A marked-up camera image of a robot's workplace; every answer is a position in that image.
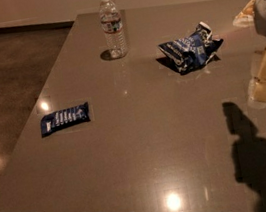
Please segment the clear plastic water bottle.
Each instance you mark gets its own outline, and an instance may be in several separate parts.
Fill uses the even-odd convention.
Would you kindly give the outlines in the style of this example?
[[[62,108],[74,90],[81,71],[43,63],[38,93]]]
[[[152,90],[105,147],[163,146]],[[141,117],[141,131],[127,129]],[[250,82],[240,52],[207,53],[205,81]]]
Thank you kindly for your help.
[[[112,0],[100,0],[99,15],[105,33],[108,51],[112,59],[120,59],[127,54],[124,25],[116,4]]]

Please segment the pale snack bag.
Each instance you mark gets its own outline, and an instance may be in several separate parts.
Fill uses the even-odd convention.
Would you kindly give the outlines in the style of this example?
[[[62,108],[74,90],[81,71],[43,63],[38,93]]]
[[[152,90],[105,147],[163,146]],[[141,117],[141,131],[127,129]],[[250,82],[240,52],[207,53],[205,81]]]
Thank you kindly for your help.
[[[254,25],[254,5],[255,0],[250,0],[242,9],[241,12],[233,19],[235,27],[251,27]]]

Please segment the crumpled blue chip bag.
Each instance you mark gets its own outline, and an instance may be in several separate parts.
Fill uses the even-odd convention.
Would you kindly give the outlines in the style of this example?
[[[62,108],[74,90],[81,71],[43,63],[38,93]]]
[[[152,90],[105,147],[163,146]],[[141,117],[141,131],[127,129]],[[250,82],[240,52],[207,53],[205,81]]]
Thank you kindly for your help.
[[[180,74],[188,74],[205,67],[216,56],[224,41],[214,40],[212,34],[210,26],[202,21],[190,36],[161,43],[158,48],[171,59]]]

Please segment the flat blue snack packet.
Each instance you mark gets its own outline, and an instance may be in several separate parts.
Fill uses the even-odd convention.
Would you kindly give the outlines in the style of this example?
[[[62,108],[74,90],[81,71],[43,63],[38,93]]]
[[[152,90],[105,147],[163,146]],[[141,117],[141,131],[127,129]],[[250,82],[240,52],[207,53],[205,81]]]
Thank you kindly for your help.
[[[65,128],[83,122],[89,122],[91,120],[89,115],[88,103],[47,114],[43,116],[40,122],[41,135],[43,137],[48,137],[59,130],[64,130]]]

